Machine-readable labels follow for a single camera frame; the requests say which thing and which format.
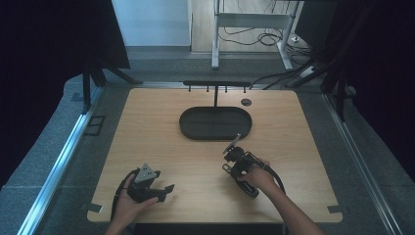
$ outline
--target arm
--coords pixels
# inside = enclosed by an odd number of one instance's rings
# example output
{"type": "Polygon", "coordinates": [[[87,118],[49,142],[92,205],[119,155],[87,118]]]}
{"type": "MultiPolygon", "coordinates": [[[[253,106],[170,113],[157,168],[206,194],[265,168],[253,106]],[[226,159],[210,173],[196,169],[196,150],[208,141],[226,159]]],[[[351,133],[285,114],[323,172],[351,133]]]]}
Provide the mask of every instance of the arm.
{"type": "Polygon", "coordinates": [[[253,165],[250,172],[238,178],[260,189],[281,214],[293,235],[324,234],[323,231],[274,182],[270,173],[253,165]]]}
{"type": "MultiPolygon", "coordinates": [[[[125,181],[124,188],[128,187],[134,176],[134,174],[129,176],[129,178],[125,181]]],[[[108,227],[105,234],[121,234],[125,227],[134,221],[140,211],[155,204],[158,200],[158,198],[152,198],[141,204],[138,204],[134,202],[130,196],[128,196],[125,189],[121,190],[118,202],[116,203],[114,219],[111,221],[110,226],[108,227]]]]}

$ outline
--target white metal desk frame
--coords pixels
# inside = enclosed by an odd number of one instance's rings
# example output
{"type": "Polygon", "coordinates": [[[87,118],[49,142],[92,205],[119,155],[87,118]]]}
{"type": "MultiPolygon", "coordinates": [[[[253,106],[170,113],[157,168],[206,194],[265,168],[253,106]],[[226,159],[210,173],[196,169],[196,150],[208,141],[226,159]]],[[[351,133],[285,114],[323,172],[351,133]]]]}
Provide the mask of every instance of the white metal desk frame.
{"type": "Polygon", "coordinates": [[[286,46],[296,19],[297,9],[300,1],[289,15],[271,14],[241,14],[241,13],[220,13],[220,0],[215,0],[214,6],[214,38],[211,47],[211,68],[219,68],[219,28],[220,27],[257,27],[257,28],[277,28],[284,29],[282,41],[277,43],[278,51],[283,60],[285,69],[292,70],[293,66],[287,56],[286,46]]]}

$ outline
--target black backdrop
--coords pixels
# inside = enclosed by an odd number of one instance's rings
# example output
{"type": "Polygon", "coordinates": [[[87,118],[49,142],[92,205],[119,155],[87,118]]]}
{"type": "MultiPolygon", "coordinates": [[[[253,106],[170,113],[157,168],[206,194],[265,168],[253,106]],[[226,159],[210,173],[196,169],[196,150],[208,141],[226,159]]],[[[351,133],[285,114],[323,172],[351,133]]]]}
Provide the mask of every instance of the black backdrop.
{"type": "Polygon", "coordinates": [[[0,2],[0,155],[4,185],[86,62],[129,69],[111,0],[0,2]]]}
{"type": "Polygon", "coordinates": [[[346,60],[348,83],[357,109],[415,181],[415,3],[377,2],[346,60]]]}

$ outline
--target table top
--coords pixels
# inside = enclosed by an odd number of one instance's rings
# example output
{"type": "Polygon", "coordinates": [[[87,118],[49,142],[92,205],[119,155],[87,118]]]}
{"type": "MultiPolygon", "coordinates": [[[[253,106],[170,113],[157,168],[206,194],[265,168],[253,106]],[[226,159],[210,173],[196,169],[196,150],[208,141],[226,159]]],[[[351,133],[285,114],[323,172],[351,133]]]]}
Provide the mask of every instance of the table top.
{"type": "MultiPolygon", "coordinates": [[[[114,193],[132,169],[148,164],[160,170],[152,184],[175,184],[163,203],[140,213],[146,223],[282,222],[271,202],[259,193],[247,196],[222,169],[223,150],[230,141],[196,141],[180,131],[181,114],[196,106],[213,106],[214,92],[205,89],[146,89],[130,91],[92,203],[101,212],[88,212],[95,222],[109,221],[114,193]]],[[[287,195],[315,222],[340,222],[338,202],[310,129],[293,91],[219,89],[218,106],[240,107],[250,113],[250,134],[237,146],[271,161],[287,195]],[[243,106],[242,99],[250,99],[243,106]]]]}

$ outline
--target black stand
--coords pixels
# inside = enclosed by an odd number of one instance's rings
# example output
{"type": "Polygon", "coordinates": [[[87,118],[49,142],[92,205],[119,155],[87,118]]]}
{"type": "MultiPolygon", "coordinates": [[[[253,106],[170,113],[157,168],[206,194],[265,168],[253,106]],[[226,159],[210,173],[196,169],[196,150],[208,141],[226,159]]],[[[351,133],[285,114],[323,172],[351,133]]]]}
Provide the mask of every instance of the black stand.
{"type": "Polygon", "coordinates": [[[180,130],[193,140],[233,140],[239,133],[241,138],[246,137],[250,131],[253,121],[250,114],[238,107],[218,107],[217,97],[219,86],[246,87],[251,86],[249,82],[227,82],[227,81],[184,81],[189,86],[189,92],[194,86],[214,86],[213,107],[193,107],[186,110],[180,117],[180,130]]]}
{"type": "Polygon", "coordinates": [[[83,78],[83,111],[82,114],[85,115],[88,113],[91,108],[91,85],[90,78],[94,81],[95,85],[98,87],[104,87],[107,83],[107,79],[101,68],[106,68],[110,72],[114,73],[121,79],[127,81],[130,84],[143,84],[143,81],[136,80],[131,76],[125,74],[123,71],[116,69],[107,63],[101,61],[99,64],[88,64],[86,63],[83,68],[82,78],[83,78]]]}
{"type": "Polygon", "coordinates": [[[329,62],[326,66],[316,70],[315,72],[307,75],[303,79],[294,82],[293,84],[286,86],[289,88],[297,88],[303,84],[306,84],[308,81],[318,77],[323,73],[327,73],[326,77],[324,78],[320,89],[323,93],[330,93],[338,83],[338,95],[337,95],[337,112],[339,117],[342,120],[345,120],[344,117],[344,100],[346,96],[346,72],[345,66],[343,62],[345,60],[346,53],[351,46],[354,38],[357,35],[357,32],[361,29],[363,23],[365,22],[367,16],[369,15],[370,11],[373,9],[374,5],[376,4],[377,0],[372,0],[371,3],[362,3],[362,9],[359,12],[359,15],[354,23],[350,33],[347,35],[345,42],[343,43],[342,47],[340,48],[339,52],[336,54],[335,58],[329,62]]]}

